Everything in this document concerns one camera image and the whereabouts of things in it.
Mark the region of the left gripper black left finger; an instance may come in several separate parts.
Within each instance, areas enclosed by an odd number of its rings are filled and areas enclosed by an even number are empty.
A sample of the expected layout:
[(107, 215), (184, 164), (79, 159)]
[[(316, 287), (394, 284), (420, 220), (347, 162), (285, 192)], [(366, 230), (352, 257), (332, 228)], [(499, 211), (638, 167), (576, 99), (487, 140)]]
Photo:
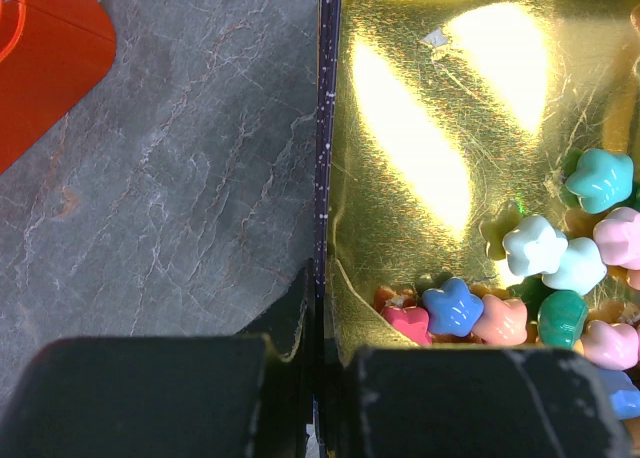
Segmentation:
[(303, 456), (311, 284), (304, 265), (280, 298), (229, 336), (48, 344), (2, 416), (2, 455)]

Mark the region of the orange candy box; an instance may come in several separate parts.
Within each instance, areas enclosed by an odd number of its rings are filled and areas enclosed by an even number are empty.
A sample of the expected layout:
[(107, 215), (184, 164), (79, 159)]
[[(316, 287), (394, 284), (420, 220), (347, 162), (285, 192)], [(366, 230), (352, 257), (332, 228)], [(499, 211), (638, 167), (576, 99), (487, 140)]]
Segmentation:
[(1, 169), (101, 81), (116, 54), (97, 0), (1, 0)]

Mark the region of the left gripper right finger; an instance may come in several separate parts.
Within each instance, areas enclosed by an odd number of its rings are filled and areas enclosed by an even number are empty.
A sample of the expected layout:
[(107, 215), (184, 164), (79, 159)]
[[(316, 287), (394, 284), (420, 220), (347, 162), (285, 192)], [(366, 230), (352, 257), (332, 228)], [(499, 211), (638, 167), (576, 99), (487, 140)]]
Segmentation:
[(596, 369), (538, 347), (419, 347), (328, 266), (334, 358), (327, 446), (338, 457), (627, 457)]

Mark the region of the star candy tin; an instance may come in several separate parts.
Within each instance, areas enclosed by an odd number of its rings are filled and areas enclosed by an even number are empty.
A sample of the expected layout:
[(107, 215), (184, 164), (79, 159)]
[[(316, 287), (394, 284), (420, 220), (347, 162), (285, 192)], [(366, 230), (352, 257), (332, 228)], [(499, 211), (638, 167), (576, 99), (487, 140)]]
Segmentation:
[[(591, 236), (566, 180), (592, 149), (639, 156), (639, 0), (343, 0), (326, 286), (338, 260), (419, 347), (554, 349), (502, 240)], [(637, 368), (595, 369), (638, 403)]]

